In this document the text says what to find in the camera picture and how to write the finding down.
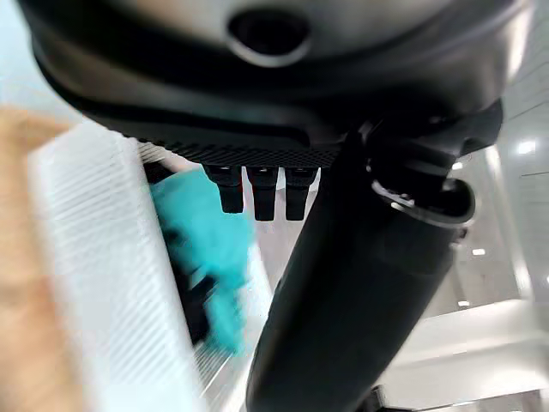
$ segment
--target teal glove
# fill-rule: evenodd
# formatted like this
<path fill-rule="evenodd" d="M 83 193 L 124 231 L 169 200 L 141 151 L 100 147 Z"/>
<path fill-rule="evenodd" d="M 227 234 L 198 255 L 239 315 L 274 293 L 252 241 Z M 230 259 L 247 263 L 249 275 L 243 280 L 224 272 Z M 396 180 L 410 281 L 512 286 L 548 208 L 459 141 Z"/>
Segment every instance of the teal glove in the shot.
<path fill-rule="evenodd" d="M 205 275 L 216 280 L 206 305 L 212 338 L 237 353 L 244 325 L 238 289 L 246 284 L 250 222 L 223 212 L 217 186 L 202 169 L 175 174 L 153 185 L 151 193 L 170 257 L 193 274 L 193 286 Z"/>

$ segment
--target ceiling light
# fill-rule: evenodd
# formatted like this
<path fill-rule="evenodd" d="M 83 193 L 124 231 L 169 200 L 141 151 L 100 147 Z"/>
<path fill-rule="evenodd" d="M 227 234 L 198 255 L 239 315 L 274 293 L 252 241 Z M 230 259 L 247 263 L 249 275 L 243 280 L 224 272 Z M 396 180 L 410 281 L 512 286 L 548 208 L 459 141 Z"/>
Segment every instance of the ceiling light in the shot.
<path fill-rule="evenodd" d="M 525 155 L 527 153 L 532 153 L 535 151 L 535 141 L 529 140 L 527 142 L 521 142 L 516 148 L 516 151 L 519 155 Z"/>
<path fill-rule="evenodd" d="M 472 405 L 473 403 L 474 403 L 473 401 L 458 402 L 458 403 L 453 403 L 452 406 L 465 406 L 465 405 Z"/>

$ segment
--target wooden table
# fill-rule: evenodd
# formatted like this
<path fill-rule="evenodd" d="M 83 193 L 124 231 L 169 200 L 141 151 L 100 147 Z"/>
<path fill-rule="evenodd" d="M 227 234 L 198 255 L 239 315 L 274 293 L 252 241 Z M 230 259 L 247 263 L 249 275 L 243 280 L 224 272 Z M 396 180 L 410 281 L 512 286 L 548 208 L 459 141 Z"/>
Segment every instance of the wooden table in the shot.
<path fill-rule="evenodd" d="M 0 410 L 82 412 L 27 185 L 27 154 L 70 126 L 0 108 Z"/>

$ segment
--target ventilation grille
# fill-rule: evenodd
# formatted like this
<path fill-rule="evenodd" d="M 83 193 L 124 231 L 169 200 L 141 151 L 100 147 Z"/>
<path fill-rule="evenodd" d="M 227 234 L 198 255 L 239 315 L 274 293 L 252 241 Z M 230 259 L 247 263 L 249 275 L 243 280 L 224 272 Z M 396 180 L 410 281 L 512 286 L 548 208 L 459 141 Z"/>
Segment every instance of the ventilation grille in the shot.
<path fill-rule="evenodd" d="M 84 124 L 29 165 L 91 410 L 208 410 L 135 143 Z"/>
<path fill-rule="evenodd" d="M 163 146 L 189 161 L 219 166 L 330 167 L 340 151 L 337 146 L 330 150 L 274 150 L 234 146 L 170 144 L 162 141 L 155 141 L 154 144 Z"/>

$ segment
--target white wall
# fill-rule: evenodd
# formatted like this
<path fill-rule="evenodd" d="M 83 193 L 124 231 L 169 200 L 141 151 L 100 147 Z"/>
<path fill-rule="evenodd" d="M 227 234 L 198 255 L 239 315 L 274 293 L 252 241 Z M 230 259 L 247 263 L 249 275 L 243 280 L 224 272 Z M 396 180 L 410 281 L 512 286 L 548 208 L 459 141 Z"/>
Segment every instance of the white wall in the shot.
<path fill-rule="evenodd" d="M 504 96 L 497 149 L 534 296 L 549 302 L 549 1 L 538 3 L 524 64 Z M 526 141 L 535 152 L 519 154 Z"/>
<path fill-rule="evenodd" d="M 77 122 L 81 115 L 45 82 L 30 45 L 19 6 L 15 0 L 0 0 L 0 103 Z"/>
<path fill-rule="evenodd" d="M 549 387 L 538 311 L 510 300 L 422 320 L 379 379 L 391 406 L 427 409 Z"/>

